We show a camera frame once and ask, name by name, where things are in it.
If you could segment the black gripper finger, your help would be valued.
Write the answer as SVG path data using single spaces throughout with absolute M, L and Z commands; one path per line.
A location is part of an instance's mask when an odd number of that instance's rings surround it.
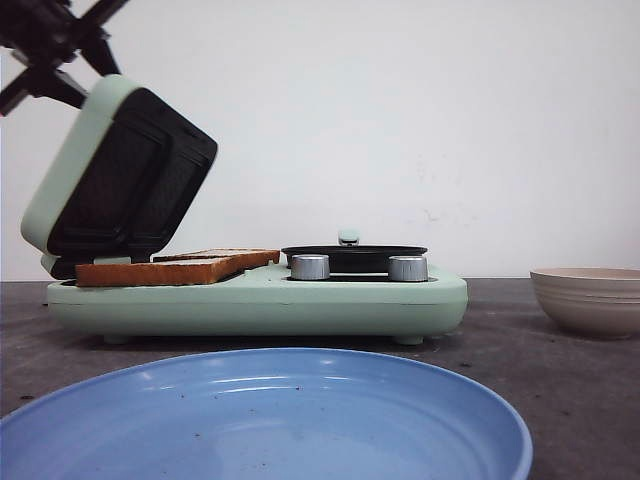
M 80 109 L 88 92 L 68 73 L 60 70 L 36 71 L 31 80 L 31 95 L 47 97 Z
M 82 47 L 82 56 L 101 76 L 121 73 L 105 38 L 91 38 Z

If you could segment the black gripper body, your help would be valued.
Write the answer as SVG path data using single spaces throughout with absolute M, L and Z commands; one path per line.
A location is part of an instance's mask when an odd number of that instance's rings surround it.
M 25 69 L 1 91 L 1 115 L 7 116 L 31 95 L 36 71 L 60 69 L 82 56 L 91 38 L 110 35 L 103 25 L 121 9 L 121 0 L 96 2 L 82 16 L 71 11 L 69 1 L 3 1 L 1 3 L 1 45 Z

